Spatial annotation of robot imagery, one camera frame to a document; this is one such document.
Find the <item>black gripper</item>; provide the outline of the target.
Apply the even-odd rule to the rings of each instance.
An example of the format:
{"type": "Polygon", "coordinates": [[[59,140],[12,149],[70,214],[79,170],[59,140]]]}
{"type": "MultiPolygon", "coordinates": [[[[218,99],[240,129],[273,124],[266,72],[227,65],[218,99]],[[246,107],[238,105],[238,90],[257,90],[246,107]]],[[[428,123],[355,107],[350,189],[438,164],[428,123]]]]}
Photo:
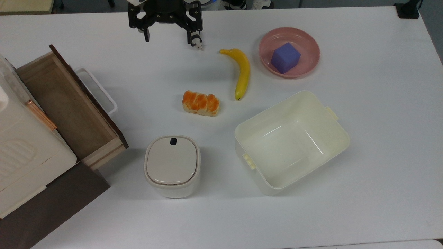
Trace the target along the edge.
{"type": "Polygon", "coordinates": [[[183,0],[146,0],[139,5],[128,4],[128,22],[132,29],[143,33],[145,41],[150,41],[150,25],[156,22],[170,24],[188,24],[188,44],[202,45],[200,33],[203,30],[201,2],[185,4],[183,0]],[[141,18],[138,14],[144,10],[141,18]]]}

